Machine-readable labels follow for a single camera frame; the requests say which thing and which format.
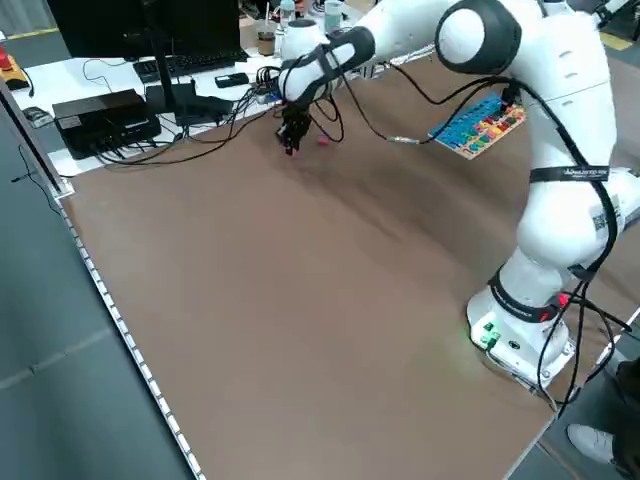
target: white desk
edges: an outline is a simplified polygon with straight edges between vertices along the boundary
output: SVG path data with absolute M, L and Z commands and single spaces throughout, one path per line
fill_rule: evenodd
M 215 84 L 215 77 L 230 73 L 244 72 L 249 76 L 250 80 L 255 79 L 255 74 L 260 67 L 266 65 L 279 65 L 279 59 L 273 57 L 262 57 L 258 55 L 257 49 L 247 49 L 247 53 L 251 57 L 247 62 L 238 62 L 233 67 L 198 73 L 180 78 L 181 82 L 188 82 L 193 78 L 196 81 L 196 92 L 203 96 L 216 96 L 226 100 L 240 99 L 247 89 L 248 85 L 230 87 L 220 89 Z M 96 95 L 104 95 L 109 93 L 109 88 L 103 79 L 87 80 L 82 72 L 82 67 L 88 59 L 74 58 L 62 62 L 41 65 L 27 69 L 35 85 L 35 95 L 30 98 L 28 90 L 21 90 L 14 93 L 14 98 L 21 110 L 27 107 L 39 107 L 51 115 L 53 115 L 53 105 L 81 98 L 93 97 Z M 124 62 L 123 59 L 105 59 L 110 65 L 118 65 Z M 131 63 L 125 63 L 118 66 L 110 66 L 101 61 L 91 61 L 86 65 L 86 74 L 88 78 L 96 78 L 104 76 L 111 89 L 114 92 L 133 88 L 139 95 L 144 97 L 145 86 L 159 85 L 160 82 L 143 84 L 138 75 L 133 70 Z M 251 116 L 267 110 L 268 106 L 253 104 L 247 110 L 246 115 Z M 173 114 L 164 114 L 160 117 L 163 125 L 162 132 L 156 136 L 156 141 L 172 141 L 173 134 L 170 131 L 178 132 L 179 128 L 171 121 L 175 120 Z M 195 132 L 205 131 L 208 128 L 215 128 L 215 124 L 209 124 L 202 127 L 193 127 Z M 135 149 L 123 150 L 123 155 L 137 155 Z M 61 175 L 73 176 L 79 173 L 99 168 L 103 163 L 96 157 L 89 157 L 83 160 L 74 160 L 69 150 L 62 149 L 55 152 L 49 152 L 49 157 L 54 166 Z

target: person's leg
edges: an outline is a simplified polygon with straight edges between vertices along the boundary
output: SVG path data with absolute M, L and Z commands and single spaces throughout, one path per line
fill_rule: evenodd
M 626 431 L 613 438 L 614 463 L 640 480 L 640 432 Z
M 624 396 L 640 405 L 640 358 L 631 362 L 621 362 L 616 373 L 616 381 Z

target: red object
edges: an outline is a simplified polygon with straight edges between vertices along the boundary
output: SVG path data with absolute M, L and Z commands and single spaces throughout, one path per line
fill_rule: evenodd
M 569 295 L 565 295 L 564 293 L 559 293 L 558 294 L 558 303 L 560 304 L 561 308 L 566 307 L 567 303 L 569 303 Z
M 13 66 L 11 65 L 11 59 L 7 52 L 4 51 L 4 48 L 0 46 L 0 69 L 2 70 L 12 70 Z

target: keyboard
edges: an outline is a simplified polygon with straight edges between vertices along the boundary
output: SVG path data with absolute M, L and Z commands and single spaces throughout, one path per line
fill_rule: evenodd
M 194 73 L 217 70 L 219 68 L 232 67 L 236 62 L 243 62 L 249 55 L 244 50 L 223 52 L 215 55 L 176 55 L 167 57 L 167 67 L 171 77 L 193 75 Z M 157 82 L 160 80 L 158 65 L 155 60 L 134 62 L 133 69 L 140 77 L 142 83 Z

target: colorful peg board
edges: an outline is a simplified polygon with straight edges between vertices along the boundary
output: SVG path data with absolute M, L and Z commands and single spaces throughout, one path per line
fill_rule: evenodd
M 450 148 L 458 155 L 471 160 L 525 121 L 524 109 L 519 105 L 500 111 L 502 100 L 492 92 L 484 100 L 462 110 L 442 132 L 436 142 Z M 443 123 L 429 132 L 433 136 Z

